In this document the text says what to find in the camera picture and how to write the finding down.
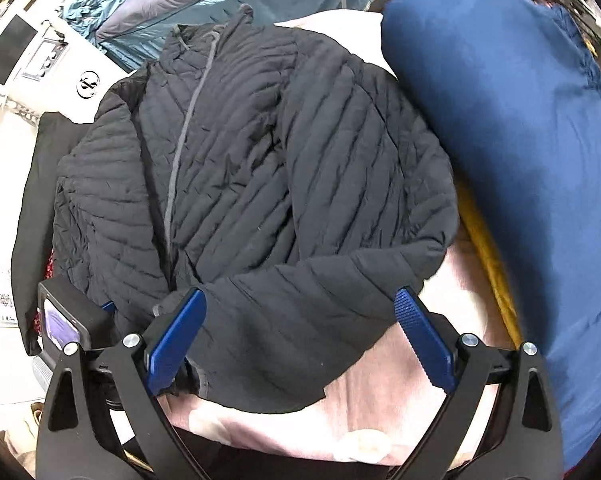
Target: black cloth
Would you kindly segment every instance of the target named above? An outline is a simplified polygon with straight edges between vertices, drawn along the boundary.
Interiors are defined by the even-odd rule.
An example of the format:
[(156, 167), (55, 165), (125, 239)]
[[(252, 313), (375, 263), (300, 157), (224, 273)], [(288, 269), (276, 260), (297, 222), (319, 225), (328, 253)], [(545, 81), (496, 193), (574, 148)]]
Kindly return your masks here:
[(111, 88), (58, 165), (53, 246), (121, 333), (198, 286), (206, 398), (279, 413), (323, 398), (395, 322), (395, 292), (438, 269), (458, 213), (449, 160), (389, 73), (250, 21), (180, 27)]
[[(381, 465), (324, 462), (236, 449), (174, 429), (212, 480), (386, 480), (391, 471)], [(146, 462), (136, 438), (123, 448)]]
[(38, 283), (52, 252), (56, 167), (87, 133), (90, 124), (74, 124), (59, 113), (40, 117), (32, 166), (24, 186), (12, 252), (11, 280), (14, 307), (23, 344), (29, 355), (40, 352), (32, 323), (38, 306)]

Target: black puffer jacket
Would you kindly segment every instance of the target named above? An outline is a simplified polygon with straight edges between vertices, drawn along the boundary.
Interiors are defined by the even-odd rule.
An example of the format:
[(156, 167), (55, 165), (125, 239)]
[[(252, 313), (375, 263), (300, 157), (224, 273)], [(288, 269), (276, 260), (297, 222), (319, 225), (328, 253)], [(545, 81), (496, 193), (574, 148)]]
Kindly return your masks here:
[(180, 27), (105, 96), (58, 167), (55, 268), (115, 301), (122, 332), (200, 287), (206, 397), (285, 412), (395, 322), (458, 214), (447, 156), (391, 75), (250, 18)]

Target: circular logo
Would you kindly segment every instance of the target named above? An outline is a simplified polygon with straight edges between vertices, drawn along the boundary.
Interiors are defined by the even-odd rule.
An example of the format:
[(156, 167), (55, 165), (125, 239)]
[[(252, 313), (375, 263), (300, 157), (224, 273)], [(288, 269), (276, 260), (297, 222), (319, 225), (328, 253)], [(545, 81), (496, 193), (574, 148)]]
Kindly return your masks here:
[(83, 99), (89, 99), (96, 95), (100, 78), (93, 70), (87, 70), (80, 75), (78, 83), (76, 83), (76, 91)]

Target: metal screw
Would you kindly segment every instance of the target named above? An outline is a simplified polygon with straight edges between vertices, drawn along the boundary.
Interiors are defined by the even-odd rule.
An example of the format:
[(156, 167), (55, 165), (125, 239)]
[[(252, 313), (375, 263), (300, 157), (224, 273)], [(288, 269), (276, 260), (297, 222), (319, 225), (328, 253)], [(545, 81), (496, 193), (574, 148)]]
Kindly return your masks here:
[(538, 347), (533, 343), (527, 341), (522, 345), (522, 351), (527, 355), (536, 355), (538, 353)]
[(460, 337), (460, 340), (462, 341), (462, 344), (465, 346), (478, 346), (478, 343), (480, 342), (480, 339), (478, 339), (477, 335), (474, 334), (463, 334)]
[(73, 355), (78, 352), (78, 343), (67, 343), (62, 351), (65, 355)]
[(122, 340), (122, 344), (127, 348), (134, 348), (138, 343), (140, 343), (138, 334), (127, 334)]

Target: blue gripper pad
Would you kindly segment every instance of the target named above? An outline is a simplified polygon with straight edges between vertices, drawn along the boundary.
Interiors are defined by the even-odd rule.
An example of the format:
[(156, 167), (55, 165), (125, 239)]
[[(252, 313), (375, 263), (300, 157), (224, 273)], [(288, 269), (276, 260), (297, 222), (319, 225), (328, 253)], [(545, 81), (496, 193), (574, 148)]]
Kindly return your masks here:
[(172, 383), (207, 316), (205, 293), (198, 289), (192, 291), (188, 298), (183, 298), (180, 312), (149, 356), (146, 385), (152, 395)]
[(395, 295), (395, 318), (407, 335), (431, 384), (450, 394), (456, 389), (457, 383), (453, 353), (440, 338), (419, 303), (407, 289), (401, 288)]

